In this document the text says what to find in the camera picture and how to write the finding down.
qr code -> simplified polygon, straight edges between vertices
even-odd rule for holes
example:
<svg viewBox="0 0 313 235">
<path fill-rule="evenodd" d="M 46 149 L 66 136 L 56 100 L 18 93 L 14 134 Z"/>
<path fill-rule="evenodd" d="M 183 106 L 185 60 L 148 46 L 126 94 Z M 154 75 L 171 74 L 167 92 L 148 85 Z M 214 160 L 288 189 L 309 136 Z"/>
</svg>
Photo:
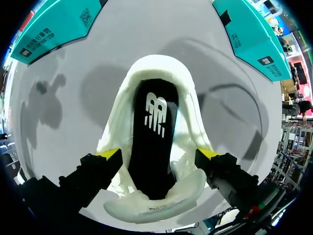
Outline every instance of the qr code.
<svg viewBox="0 0 313 235">
<path fill-rule="evenodd" d="M 82 20 L 82 22 L 84 23 L 85 27 L 88 26 L 89 22 L 91 21 L 91 14 L 88 10 L 88 8 L 86 8 L 83 13 L 80 15 L 80 19 Z"/>
</svg>

shoe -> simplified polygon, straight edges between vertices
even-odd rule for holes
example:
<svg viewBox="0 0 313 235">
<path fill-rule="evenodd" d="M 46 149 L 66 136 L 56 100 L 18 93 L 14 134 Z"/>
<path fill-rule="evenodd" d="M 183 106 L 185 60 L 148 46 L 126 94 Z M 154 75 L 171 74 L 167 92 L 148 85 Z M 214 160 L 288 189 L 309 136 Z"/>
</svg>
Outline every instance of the shoe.
<svg viewBox="0 0 313 235">
<path fill-rule="evenodd" d="M 151 223 L 197 205 L 206 175 L 197 148 L 212 151 L 189 70 L 175 58 L 149 55 L 128 71 L 96 154 L 120 148 L 123 165 L 104 204 L 112 217 Z"/>
</svg>

shoe insole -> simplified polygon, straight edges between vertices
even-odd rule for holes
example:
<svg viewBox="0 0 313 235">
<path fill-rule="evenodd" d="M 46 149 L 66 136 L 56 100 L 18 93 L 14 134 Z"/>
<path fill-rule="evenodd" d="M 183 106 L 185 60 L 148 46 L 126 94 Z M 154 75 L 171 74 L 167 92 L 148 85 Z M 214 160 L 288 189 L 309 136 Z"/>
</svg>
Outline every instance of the shoe insole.
<svg viewBox="0 0 313 235">
<path fill-rule="evenodd" d="M 128 171 L 150 200 L 164 199 L 175 184 L 170 168 L 179 97 L 162 79 L 142 81 L 134 98 L 134 138 Z"/>
</svg>

new balance logo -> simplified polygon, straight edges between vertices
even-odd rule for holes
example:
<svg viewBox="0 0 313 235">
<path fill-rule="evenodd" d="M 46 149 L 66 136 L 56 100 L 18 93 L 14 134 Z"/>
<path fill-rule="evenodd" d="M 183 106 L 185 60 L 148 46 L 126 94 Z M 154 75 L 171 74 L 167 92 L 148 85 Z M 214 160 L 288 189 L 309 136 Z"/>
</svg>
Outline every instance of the new balance logo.
<svg viewBox="0 0 313 235">
<path fill-rule="evenodd" d="M 153 121 L 153 130 L 164 138 L 164 127 L 161 126 L 161 123 L 166 121 L 166 110 L 167 104 L 163 97 L 157 98 L 152 92 L 147 94 L 146 102 L 146 111 L 151 115 L 145 117 L 145 125 L 148 125 L 149 119 L 149 128 L 152 129 Z"/>
</svg>

white padding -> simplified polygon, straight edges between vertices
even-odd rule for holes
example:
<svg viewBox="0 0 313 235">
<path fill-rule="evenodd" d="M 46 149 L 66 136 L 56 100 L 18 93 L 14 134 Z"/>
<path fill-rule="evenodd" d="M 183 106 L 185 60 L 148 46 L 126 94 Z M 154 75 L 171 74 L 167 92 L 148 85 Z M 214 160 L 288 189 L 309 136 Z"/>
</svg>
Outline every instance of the white padding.
<svg viewBox="0 0 313 235">
<path fill-rule="evenodd" d="M 206 175 L 197 169 L 178 181 L 163 200 L 149 200 L 141 191 L 112 200 L 104 205 L 111 216 L 129 223 L 150 223 L 171 218 L 197 205 Z"/>
<path fill-rule="evenodd" d="M 137 190 L 127 167 L 133 144 L 136 89 L 142 80 L 160 78 L 173 83 L 179 95 L 170 156 L 177 182 L 165 199 L 152 201 Z M 202 123 L 194 82 L 184 64 L 169 56 L 149 55 L 132 65 L 118 91 L 96 152 L 115 148 L 122 150 L 123 166 L 108 187 L 120 196 L 104 205 L 111 216 L 125 222 L 149 223 L 179 215 L 197 205 L 206 176 L 195 166 L 195 151 L 196 148 L 212 150 L 212 147 Z"/>
</svg>

